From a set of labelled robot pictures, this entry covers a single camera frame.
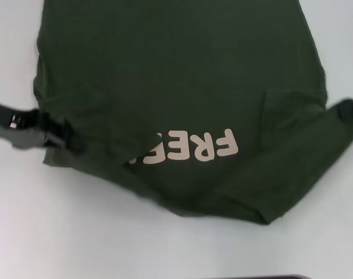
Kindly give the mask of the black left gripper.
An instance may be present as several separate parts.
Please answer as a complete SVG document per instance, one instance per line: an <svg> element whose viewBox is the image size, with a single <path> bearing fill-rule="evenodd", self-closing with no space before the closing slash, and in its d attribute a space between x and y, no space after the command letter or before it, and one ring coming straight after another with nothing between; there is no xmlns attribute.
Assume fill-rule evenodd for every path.
<svg viewBox="0 0 353 279"><path fill-rule="evenodd" d="M84 151L84 140L68 122L59 123L47 112L15 110L0 105L0 138L14 148L57 148Z"/></svg>

